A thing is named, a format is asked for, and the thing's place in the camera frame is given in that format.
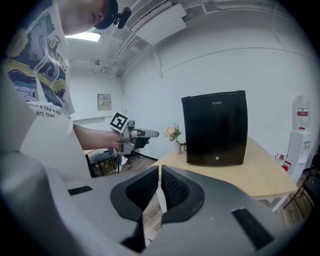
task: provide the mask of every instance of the flower vase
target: flower vase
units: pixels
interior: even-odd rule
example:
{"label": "flower vase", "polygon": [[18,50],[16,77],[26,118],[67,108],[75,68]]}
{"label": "flower vase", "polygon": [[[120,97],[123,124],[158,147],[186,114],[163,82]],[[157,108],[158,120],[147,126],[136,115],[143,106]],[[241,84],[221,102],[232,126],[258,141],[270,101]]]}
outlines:
{"label": "flower vase", "polygon": [[181,146],[180,146],[180,142],[179,141],[175,142],[175,153],[177,155],[181,154]]}

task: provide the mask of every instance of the white t-shirt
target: white t-shirt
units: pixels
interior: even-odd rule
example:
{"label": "white t-shirt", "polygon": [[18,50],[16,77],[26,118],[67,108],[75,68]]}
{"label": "white t-shirt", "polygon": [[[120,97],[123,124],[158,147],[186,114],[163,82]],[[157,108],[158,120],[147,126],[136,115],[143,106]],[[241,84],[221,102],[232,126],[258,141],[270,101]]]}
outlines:
{"label": "white t-shirt", "polygon": [[90,178],[70,118],[68,51],[58,6],[43,0],[21,23],[4,61],[24,107],[37,115],[20,152],[57,169],[65,181]]}

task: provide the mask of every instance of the man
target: man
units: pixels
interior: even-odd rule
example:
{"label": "man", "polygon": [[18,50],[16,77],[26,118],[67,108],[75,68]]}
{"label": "man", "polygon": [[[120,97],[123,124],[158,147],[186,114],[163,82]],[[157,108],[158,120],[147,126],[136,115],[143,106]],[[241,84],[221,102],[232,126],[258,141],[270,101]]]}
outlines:
{"label": "man", "polygon": [[25,107],[36,114],[20,152],[57,169],[65,181],[90,177],[82,150],[119,149],[122,141],[118,132],[73,125],[65,38],[108,27],[106,17],[115,1],[41,1],[21,23],[3,62]]}

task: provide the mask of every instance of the ceiling light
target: ceiling light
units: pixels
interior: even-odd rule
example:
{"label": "ceiling light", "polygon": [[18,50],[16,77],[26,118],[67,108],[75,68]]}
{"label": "ceiling light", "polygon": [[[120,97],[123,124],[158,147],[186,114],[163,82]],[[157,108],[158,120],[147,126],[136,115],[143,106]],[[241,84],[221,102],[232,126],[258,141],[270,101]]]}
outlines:
{"label": "ceiling light", "polygon": [[98,42],[100,36],[101,35],[98,33],[84,32],[80,34],[67,35],[66,38],[83,39],[83,40]]}

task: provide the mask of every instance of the wooden table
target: wooden table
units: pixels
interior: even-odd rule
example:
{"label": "wooden table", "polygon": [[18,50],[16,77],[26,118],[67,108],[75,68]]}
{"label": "wooden table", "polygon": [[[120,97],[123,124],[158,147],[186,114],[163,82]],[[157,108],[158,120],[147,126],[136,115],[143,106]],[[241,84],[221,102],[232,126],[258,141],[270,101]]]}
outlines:
{"label": "wooden table", "polygon": [[92,166],[91,166],[91,162],[90,162],[90,159],[88,157],[88,154],[95,151],[95,149],[89,149],[89,150],[84,150],[83,153],[85,154],[85,159],[86,159],[86,162],[88,164],[88,168],[89,168],[89,172],[90,172],[90,175],[91,175],[91,178],[96,178],[96,174],[94,172],[94,169],[92,169]]}
{"label": "wooden table", "polygon": [[187,153],[174,151],[156,161],[153,166],[167,165],[229,182],[254,199],[279,198],[297,191],[288,173],[257,142],[248,137],[243,164],[202,166],[187,163]]}

